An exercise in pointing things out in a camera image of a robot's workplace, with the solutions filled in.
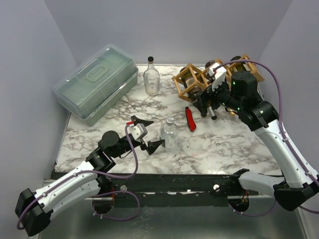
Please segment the clear glass bottle blue cap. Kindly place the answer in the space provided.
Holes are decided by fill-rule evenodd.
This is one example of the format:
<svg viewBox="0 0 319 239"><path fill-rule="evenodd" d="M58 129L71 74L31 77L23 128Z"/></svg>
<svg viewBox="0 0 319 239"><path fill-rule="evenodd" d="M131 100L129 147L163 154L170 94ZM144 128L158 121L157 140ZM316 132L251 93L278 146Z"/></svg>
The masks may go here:
<svg viewBox="0 0 319 239"><path fill-rule="evenodd" d="M168 117L165 120L159 130L159 138L160 140L164 140L162 146L165 149L173 149L177 145L177 137L178 137L178 127L175 124L175 119L173 117Z"/></svg>

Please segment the dark red wine bottle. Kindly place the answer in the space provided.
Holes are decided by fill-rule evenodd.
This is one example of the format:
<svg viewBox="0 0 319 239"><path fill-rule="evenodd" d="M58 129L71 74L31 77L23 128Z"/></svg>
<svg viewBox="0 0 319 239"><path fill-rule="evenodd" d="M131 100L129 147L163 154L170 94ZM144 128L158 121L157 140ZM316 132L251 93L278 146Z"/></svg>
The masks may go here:
<svg viewBox="0 0 319 239"><path fill-rule="evenodd" d="M208 61L206 64L205 64L205 69L207 71L207 73L209 74L213 74L214 73L214 68L215 68L215 65L216 64L216 61L215 60L210 60Z"/></svg>

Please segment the green wine bottle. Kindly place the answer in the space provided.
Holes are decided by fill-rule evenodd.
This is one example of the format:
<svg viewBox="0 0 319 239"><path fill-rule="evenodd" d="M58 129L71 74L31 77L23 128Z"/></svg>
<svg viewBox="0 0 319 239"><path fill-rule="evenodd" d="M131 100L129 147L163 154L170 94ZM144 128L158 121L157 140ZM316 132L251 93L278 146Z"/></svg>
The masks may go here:
<svg viewBox="0 0 319 239"><path fill-rule="evenodd" d="M235 56L233 58L231 58L230 61L234 61L234 60L239 60L241 59L241 56ZM239 71L250 71L248 65L246 63L236 63L236 65L234 67L232 67L231 72L239 72Z"/></svg>

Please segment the clear flask bottle black cap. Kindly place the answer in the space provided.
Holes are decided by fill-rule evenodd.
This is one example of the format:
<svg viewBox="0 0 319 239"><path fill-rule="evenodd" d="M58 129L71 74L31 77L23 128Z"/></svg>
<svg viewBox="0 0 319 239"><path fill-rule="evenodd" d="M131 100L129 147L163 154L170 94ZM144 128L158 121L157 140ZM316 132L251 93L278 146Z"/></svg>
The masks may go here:
<svg viewBox="0 0 319 239"><path fill-rule="evenodd" d="M148 57L148 68L143 74L145 91L149 96L155 96L160 89L160 74L154 66L154 58Z"/></svg>

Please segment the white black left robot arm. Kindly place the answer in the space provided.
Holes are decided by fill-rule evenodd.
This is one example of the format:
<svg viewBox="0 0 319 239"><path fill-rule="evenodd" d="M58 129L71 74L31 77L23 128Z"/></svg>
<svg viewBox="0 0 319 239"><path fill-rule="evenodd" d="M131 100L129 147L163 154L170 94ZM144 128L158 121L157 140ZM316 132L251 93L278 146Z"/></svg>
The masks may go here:
<svg viewBox="0 0 319 239"><path fill-rule="evenodd" d="M31 191L23 190L18 198L15 214L18 217L16 228L24 230L32 237L43 231L51 220L68 206L88 197L104 197L114 195L112 181L128 181L135 178L139 161L135 149L139 147L152 155L165 138L158 141L145 142L147 126L152 120L143 120L131 116L125 125L125 136L120 137L116 131L105 132L98 141L98 146L75 169L65 174L53 183ZM135 167L132 173L126 175L110 174L116 163L115 158L125 153L132 153Z"/></svg>

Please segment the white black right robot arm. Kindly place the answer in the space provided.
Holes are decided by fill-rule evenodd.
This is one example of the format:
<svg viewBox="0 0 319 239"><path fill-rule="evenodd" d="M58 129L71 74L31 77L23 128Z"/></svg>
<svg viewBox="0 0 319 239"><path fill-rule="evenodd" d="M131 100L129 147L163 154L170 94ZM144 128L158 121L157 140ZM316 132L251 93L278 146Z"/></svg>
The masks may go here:
<svg viewBox="0 0 319 239"><path fill-rule="evenodd" d="M241 195L253 190L274 197L287 211L293 211L319 192L319 174L308 164L290 139L282 117L268 101L262 100L257 79L248 71L232 75L229 86L224 76L213 74L212 85L205 91L216 107L224 106L237 116L266 145L283 173L272 177L242 169L234 173L230 191Z"/></svg>

